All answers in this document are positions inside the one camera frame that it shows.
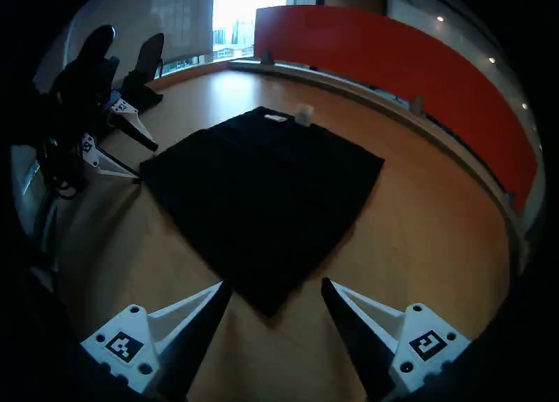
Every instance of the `white blind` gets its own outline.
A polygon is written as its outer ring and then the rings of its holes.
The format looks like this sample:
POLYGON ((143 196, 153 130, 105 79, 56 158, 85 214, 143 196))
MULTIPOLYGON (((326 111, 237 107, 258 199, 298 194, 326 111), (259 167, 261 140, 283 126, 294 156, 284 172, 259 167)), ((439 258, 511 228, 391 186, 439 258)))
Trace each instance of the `white blind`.
POLYGON ((68 31, 66 62, 74 60, 87 36, 103 24, 116 29, 107 57, 120 59, 115 80, 136 66, 141 45, 165 34, 164 62, 212 52, 213 0, 89 0, 68 31))

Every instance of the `black cloth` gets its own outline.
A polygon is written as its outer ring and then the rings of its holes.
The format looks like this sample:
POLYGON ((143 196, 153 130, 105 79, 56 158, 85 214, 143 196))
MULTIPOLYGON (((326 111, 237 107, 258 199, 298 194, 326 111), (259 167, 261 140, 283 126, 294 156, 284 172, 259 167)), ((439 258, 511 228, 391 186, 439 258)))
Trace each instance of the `black cloth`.
POLYGON ((202 258, 273 316, 342 239, 383 163, 260 107, 197 131, 140 171, 202 258))

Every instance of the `building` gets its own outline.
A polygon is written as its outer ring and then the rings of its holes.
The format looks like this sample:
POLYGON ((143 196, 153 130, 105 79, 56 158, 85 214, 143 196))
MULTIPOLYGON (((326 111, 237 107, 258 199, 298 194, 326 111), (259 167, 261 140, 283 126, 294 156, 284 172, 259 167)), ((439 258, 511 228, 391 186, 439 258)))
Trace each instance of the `building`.
POLYGON ((218 28, 213 31, 214 45, 223 45, 225 41, 225 28, 218 28))

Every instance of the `small white object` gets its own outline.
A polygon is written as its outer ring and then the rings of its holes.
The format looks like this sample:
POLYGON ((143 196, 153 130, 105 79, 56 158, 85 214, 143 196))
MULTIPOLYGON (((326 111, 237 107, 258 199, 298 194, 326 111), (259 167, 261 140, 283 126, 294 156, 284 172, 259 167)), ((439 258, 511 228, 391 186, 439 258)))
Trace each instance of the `small white object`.
POLYGON ((295 122, 304 127, 310 127, 313 112, 314 108, 311 105, 299 105, 295 114, 295 122))
POLYGON ((276 121, 276 122, 286 122, 287 121, 287 118, 280 117, 279 115, 266 114, 266 115, 264 115, 264 117, 268 120, 272 120, 272 121, 276 121))
POLYGON ((132 304, 82 342, 86 351, 128 386, 147 394, 157 385, 159 356, 215 295, 221 282, 153 313, 132 304))
POLYGON ((144 124, 140 121, 138 117, 138 110, 134 108, 130 103, 126 102, 122 98, 115 102, 113 106, 110 107, 111 111, 115 114, 121 115, 124 119, 134 126, 140 133, 148 137, 153 141, 152 135, 144 127, 144 124))
POLYGON ((454 361, 470 344, 422 303, 400 312, 334 281, 332 284, 346 304, 394 353, 389 375, 395 389, 383 401, 414 392, 423 386, 427 375, 440 373, 443 363, 454 361))
POLYGON ((101 153, 95 146, 95 140, 88 133, 82 137, 82 158, 101 175, 137 178, 128 169, 101 153))

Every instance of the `red panel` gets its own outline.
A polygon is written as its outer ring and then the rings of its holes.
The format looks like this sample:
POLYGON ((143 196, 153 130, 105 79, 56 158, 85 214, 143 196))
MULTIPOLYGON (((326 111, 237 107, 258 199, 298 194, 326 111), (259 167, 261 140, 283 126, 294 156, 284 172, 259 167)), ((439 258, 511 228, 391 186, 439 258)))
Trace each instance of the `red panel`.
POLYGON ((491 168, 520 210, 536 159, 501 93, 439 40, 384 16, 349 8, 258 9, 254 55, 309 64, 410 100, 460 136, 491 168))

